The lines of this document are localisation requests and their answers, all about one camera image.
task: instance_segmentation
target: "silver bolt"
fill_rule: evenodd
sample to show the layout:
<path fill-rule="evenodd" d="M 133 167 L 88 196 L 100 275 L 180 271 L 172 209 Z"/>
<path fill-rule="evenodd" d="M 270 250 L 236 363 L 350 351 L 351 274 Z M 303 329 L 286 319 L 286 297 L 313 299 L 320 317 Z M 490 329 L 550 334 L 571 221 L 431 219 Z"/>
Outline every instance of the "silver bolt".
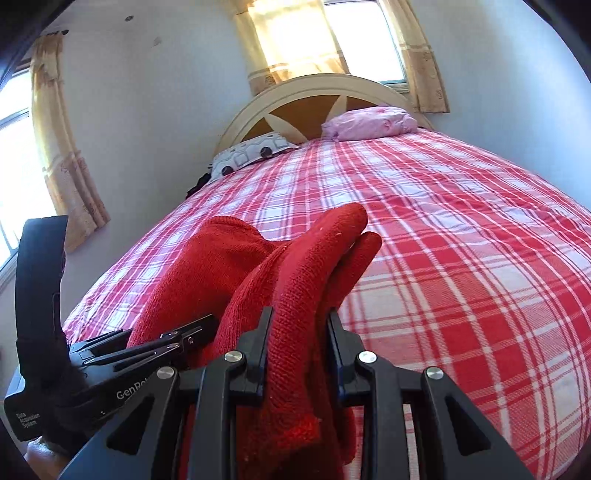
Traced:
<path fill-rule="evenodd" d="M 238 350 L 230 350 L 228 353 L 226 353 L 226 355 L 223 356 L 223 359 L 226 362 L 234 364 L 242 360 L 242 352 L 239 352 Z"/>
<path fill-rule="evenodd" d="M 156 375 L 160 380 L 166 380 L 174 375 L 173 367 L 160 367 L 156 372 Z"/>
<path fill-rule="evenodd" d="M 431 380 L 441 380 L 443 378 L 443 370 L 439 367 L 429 367 L 427 368 L 427 376 Z"/>
<path fill-rule="evenodd" d="M 373 364 L 378 359 L 378 356 L 375 353 L 370 352 L 369 350 L 361 352 L 357 357 L 364 364 Z"/>

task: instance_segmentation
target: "curtain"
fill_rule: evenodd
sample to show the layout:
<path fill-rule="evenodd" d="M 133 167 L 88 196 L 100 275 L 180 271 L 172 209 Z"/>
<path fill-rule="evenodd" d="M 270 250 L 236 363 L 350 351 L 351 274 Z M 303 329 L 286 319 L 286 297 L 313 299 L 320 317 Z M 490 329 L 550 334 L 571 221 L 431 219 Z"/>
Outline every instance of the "curtain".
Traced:
<path fill-rule="evenodd" d="M 425 113 L 449 113 L 433 50 L 408 0 L 381 1 L 396 30 L 415 108 Z"/>
<path fill-rule="evenodd" d="M 322 0 L 234 0 L 253 95 L 290 78 L 349 73 Z"/>
<path fill-rule="evenodd" d="M 110 217 L 76 148 L 61 78 L 63 35 L 38 38 L 33 45 L 31 117 L 47 189 L 58 215 L 69 215 L 66 251 L 82 244 Z"/>

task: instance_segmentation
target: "checkered blanket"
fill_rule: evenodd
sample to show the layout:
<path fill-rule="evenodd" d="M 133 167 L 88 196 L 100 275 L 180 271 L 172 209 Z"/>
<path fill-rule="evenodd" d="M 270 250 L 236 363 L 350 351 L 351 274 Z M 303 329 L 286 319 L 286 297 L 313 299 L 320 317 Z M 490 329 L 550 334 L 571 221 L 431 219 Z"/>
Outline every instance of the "checkered blanket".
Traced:
<path fill-rule="evenodd" d="M 591 214 L 442 134 L 316 140 L 206 186 L 96 282 L 64 329 L 76 341 L 131 327 L 213 215 L 289 239 L 347 202 L 365 206 L 384 244 L 340 309 L 344 326 L 395 365 L 441 366 L 537 478 L 557 476 L 591 432 Z"/>

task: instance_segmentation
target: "triangular cutout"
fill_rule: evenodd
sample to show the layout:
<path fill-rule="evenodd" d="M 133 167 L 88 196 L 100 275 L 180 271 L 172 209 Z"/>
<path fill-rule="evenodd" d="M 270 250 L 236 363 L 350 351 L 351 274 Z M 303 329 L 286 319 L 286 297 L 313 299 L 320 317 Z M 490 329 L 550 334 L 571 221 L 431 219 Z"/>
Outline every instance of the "triangular cutout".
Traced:
<path fill-rule="evenodd" d="M 154 396 L 145 397 L 121 425 L 109 435 L 107 447 L 129 455 L 137 454 L 153 406 Z"/>
<path fill-rule="evenodd" d="M 472 455 L 491 448 L 491 441 L 476 425 L 474 420 L 464 411 L 455 398 L 445 398 L 447 411 L 456 435 L 457 447 L 463 456 Z"/>

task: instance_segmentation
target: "arched headboard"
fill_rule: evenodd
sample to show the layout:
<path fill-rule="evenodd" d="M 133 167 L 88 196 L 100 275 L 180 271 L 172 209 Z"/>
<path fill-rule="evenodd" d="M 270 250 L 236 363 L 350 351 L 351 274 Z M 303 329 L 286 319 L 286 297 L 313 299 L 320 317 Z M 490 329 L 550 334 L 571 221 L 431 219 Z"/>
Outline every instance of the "arched headboard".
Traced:
<path fill-rule="evenodd" d="M 404 108 L 421 127 L 433 128 L 423 114 L 413 112 L 405 97 L 381 83 L 342 73 L 319 73 L 296 77 L 254 97 L 226 129 L 216 154 L 271 131 L 303 143 L 319 138 L 328 119 L 375 105 Z"/>

